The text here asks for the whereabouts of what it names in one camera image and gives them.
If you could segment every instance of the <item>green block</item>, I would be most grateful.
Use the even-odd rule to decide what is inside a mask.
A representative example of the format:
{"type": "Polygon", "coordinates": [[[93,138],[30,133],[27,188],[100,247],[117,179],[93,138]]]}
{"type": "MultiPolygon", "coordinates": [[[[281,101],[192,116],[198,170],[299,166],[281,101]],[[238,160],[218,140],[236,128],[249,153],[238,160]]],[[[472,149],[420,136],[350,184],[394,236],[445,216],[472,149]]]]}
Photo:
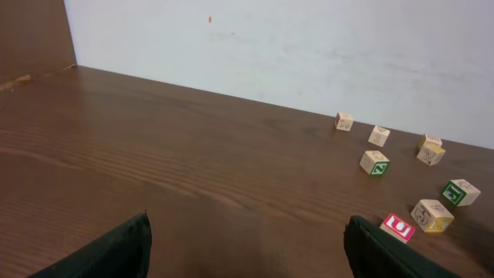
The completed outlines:
{"type": "Polygon", "coordinates": [[[466,192],[453,182],[449,181],[444,189],[442,189],[441,196],[446,198],[453,205],[458,206],[466,196],[466,192]]]}
{"type": "Polygon", "coordinates": [[[386,170],[389,168],[389,161],[379,161],[376,162],[372,171],[370,172],[371,176],[381,176],[386,173],[386,170]]]}

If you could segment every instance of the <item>wood grain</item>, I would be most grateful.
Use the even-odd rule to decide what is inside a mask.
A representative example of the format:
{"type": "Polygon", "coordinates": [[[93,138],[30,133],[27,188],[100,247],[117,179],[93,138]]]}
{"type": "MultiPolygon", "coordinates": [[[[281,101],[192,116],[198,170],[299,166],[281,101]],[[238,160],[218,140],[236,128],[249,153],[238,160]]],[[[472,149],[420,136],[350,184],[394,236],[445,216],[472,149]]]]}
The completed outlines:
{"type": "MultiPolygon", "coordinates": [[[[0,115],[0,276],[22,277],[147,209],[149,277],[349,277],[351,215],[380,224],[439,198],[449,179],[482,191],[444,234],[408,245],[465,277],[494,273],[494,151],[444,141],[430,167],[417,134],[78,67],[16,88],[0,115]],[[383,178],[365,151],[391,160],[383,178]]],[[[7,93],[0,94],[0,104],[7,93]]]]}
{"type": "Polygon", "coordinates": [[[63,0],[1,0],[0,41],[0,84],[76,62],[63,0]]]}

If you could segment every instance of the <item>white backdrop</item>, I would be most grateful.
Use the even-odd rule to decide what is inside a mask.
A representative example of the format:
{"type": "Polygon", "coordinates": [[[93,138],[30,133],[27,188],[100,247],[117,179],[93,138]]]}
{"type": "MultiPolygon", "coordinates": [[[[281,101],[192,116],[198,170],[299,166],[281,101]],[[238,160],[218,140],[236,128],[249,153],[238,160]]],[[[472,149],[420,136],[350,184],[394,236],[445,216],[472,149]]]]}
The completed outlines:
{"type": "Polygon", "coordinates": [[[82,66],[494,148],[492,0],[66,8],[82,66]]]}

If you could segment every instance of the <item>wooden block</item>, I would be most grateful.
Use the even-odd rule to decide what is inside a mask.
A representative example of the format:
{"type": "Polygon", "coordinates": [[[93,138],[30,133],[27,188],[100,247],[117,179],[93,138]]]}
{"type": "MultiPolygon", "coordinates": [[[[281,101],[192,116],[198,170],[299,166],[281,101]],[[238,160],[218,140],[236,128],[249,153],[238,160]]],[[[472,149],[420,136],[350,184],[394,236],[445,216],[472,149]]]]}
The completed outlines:
{"type": "Polygon", "coordinates": [[[417,158],[427,165],[436,165],[445,155],[446,150],[434,144],[424,144],[417,154],[417,158]]]}
{"type": "Polygon", "coordinates": [[[348,113],[338,112],[337,119],[334,121],[334,126],[336,129],[341,131],[350,131],[352,128],[352,124],[354,124],[354,119],[352,115],[348,113]]]}
{"type": "Polygon", "coordinates": [[[424,134],[420,142],[418,142],[418,148],[421,149],[423,145],[429,145],[429,144],[434,144],[438,147],[441,147],[442,146],[441,138],[434,137],[429,134],[424,134]]]}
{"type": "Polygon", "coordinates": [[[441,195],[455,206],[471,205],[479,197],[480,190],[464,179],[451,180],[441,195]]]}
{"type": "Polygon", "coordinates": [[[438,200],[420,200],[411,217],[424,232],[444,232],[455,217],[438,200]]]}
{"type": "Polygon", "coordinates": [[[390,131],[386,128],[375,126],[370,134],[369,142],[376,144],[379,147],[383,147],[389,133],[390,131]]]}
{"type": "Polygon", "coordinates": [[[403,243],[407,243],[408,240],[415,232],[414,226],[406,223],[394,213],[391,213],[379,227],[388,234],[399,239],[403,243]]]}
{"type": "Polygon", "coordinates": [[[390,161],[380,151],[366,151],[360,166],[371,176],[382,176],[389,168],[390,161]]]}

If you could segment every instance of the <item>alphabet block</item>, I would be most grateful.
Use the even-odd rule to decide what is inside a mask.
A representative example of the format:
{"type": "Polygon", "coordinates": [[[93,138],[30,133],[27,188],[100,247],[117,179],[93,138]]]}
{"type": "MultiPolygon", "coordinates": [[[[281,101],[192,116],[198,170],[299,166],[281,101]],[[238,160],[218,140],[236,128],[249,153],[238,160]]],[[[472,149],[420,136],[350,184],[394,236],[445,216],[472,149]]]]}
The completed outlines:
{"type": "Polygon", "coordinates": [[[420,200],[411,217],[424,232],[444,232],[455,217],[438,200],[420,200]]]}
{"type": "Polygon", "coordinates": [[[451,180],[441,195],[455,206],[471,205],[479,197],[480,190],[464,179],[451,180]]]}
{"type": "Polygon", "coordinates": [[[341,131],[350,131],[352,128],[352,124],[354,124],[354,119],[352,115],[348,113],[338,112],[337,118],[334,121],[334,126],[341,131]]]}
{"type": "Polygon", "coordinates": [[[371,176],[382,176],[389,168],[390,161],[380,151],[366,151],[360,166],[371,176]]]}
{"type": "Polygon", "coordinates": [[[421,149],[422,146],[429,145],[429,144],[434,144],[434,145],[436,145],[438,147],[441,147],[442,146],[441,138],[435,137],[435,136],[431,136],[429,134],[424,134],[424,136],[422,137],[422,139],[420,140],[420,142],[418,142],[418,148],[421,149]]]}
{"type": "Polygon", "coordinates": [[[370,134],[369,142],[376,144],[379,147],[383,147],[389,133],[390,131],[386,128],[375,126],[370,134]]]}
{"type": "Polygon", "coordinates": [[[445,155],[446,150],[434,144],[424,144],[417,154],[417,158],[427,165],[436,165],[445,155]]]}
{"type": "Polygon", "coordinates": [[[379,228],[403,243],[407,243],[415,232],[414,226],[406,223],[394,213],[391,213],[379,228]]]}

